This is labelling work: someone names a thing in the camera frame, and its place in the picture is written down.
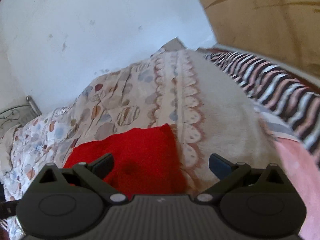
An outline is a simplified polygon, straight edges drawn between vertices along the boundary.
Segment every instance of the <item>white wall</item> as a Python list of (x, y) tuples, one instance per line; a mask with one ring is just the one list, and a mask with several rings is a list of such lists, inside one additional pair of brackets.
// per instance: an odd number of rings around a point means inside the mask
[(0, 111), (26, 103), (26, 96), (11, 73), (7, 54), (0, 50)]
[(176, 36), (192, 49), (216, 43), (198, 0), (2, 0), (0, 30), (12, 71), (43, 112)]

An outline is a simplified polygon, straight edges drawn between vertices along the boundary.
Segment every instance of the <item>pink cloth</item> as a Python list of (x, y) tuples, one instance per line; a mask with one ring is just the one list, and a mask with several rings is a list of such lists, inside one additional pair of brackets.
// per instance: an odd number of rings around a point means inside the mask
[(307, 207), (299, 235), (304, 240), (320, 240), (320, 171), (301, 143), (278, 138), (275, 145), (288, 178)]

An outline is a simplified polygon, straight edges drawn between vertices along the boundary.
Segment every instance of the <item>bed sheet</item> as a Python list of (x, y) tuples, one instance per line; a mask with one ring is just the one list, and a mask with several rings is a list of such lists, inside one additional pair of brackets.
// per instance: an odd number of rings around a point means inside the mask
[[(212, 153), (255, 168), (280, 163), (250, 99), (225, 73), (194, 51), (160, 52), (96, 78), (71, 106), (19, 129), (13, 169), (5, 176), (6, 198), (20, 199), (46, 163), (62, 167), (81, 143), (165, 123), (175, 133), (192, 195), (218, 181), (208, 167)], [(23, 237), (16, 218), (8, 224), (12, 240)]]

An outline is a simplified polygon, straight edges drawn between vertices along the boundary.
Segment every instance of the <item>black robotic device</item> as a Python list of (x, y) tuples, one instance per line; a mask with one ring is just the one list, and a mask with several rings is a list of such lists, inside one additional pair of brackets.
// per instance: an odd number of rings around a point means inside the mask
[(209, 168), (220, 181), (195, 199), (136, 195), (130, 201), (101, 180), (113, 165), (111, 154), (71, 169), (48, 163), (8, 216), (16, 213), (25, 240), (300, 239), (306, 207), (277, 164), (252, 169), (212, 154)]

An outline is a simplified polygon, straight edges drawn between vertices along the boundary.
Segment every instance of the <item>red cloth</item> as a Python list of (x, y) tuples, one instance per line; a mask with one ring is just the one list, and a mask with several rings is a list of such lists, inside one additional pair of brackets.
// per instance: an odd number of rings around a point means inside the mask
[(104, 181), (131, 198), (135, 194), (169, 195), (185, 193), (186, 180), (174, 135), (169, 125), (114, 134), (102, 141), (76, 147), (64, 168), (90, 163), (112, 153), (115, 166)]

